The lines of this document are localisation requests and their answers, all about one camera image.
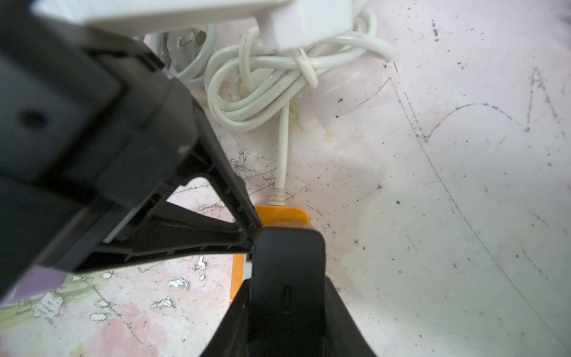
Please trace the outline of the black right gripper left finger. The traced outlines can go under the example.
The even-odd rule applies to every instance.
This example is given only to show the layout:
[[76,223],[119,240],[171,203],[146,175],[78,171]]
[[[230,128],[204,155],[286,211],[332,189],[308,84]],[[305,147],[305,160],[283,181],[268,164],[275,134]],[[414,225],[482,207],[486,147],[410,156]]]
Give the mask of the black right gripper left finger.
[[245,280],[201,357],[247,356],[251,284]]

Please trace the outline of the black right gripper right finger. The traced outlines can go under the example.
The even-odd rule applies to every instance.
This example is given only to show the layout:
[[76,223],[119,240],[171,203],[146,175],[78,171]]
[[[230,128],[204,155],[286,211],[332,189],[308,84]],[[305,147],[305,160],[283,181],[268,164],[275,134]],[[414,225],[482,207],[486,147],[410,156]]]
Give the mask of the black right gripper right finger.
[[325,277],[324,309],[325,356],[376,356],[329,277]]

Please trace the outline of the black charger plug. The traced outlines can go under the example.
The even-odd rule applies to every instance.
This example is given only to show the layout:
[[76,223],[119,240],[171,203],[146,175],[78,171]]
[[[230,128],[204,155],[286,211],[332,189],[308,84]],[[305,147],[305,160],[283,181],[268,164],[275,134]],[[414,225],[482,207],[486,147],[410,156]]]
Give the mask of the black charger plug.
[[261,230],[254,242],[249,356],[323,355],[325,267],[325,242],[316,230]]

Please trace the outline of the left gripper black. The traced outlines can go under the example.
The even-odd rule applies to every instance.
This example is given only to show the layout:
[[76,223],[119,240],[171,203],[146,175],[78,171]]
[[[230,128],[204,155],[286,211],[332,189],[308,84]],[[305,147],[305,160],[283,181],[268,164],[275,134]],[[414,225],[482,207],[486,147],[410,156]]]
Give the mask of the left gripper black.
[[[181,172],[208,180],[232,223],[164,202],[75,267],[66,252],[99,214],[137,208],[186,158]],[[43,263],[87,273],[247,254],[261,227],[205,111],[148,46],[1,3],[2,294]]]

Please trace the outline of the purple power strip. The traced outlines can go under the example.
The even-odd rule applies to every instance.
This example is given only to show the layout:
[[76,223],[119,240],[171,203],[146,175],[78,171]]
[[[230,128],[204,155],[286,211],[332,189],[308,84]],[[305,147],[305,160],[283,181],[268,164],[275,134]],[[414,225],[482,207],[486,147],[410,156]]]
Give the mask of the purple power strip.
[[68,273],[52,268],[35,266],[23,275],[16,285],[1,299],[1,305],[15,303],[62,286]]

